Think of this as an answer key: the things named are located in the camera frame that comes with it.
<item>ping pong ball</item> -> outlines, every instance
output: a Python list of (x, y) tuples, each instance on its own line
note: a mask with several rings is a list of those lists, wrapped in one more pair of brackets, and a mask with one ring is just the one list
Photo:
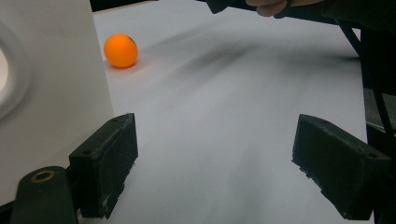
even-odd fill
[(115, 34), (106, 40), (104, 52), (109, 63), (125, 68), (134, 64), (138, 50), (131, 37), (125, 34)]

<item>table surface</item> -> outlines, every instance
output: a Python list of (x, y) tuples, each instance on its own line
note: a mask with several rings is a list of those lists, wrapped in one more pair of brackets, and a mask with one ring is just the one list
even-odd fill
[(139, 158), (110, 220), (81, 223), (348, 223), (291, 162), (300, 114), (365, 140), (360, 64), (338, 27), (192, 0), (94, 21), (101, 47), (115, 33), (139, 47), (127, 69), (104, 58)]

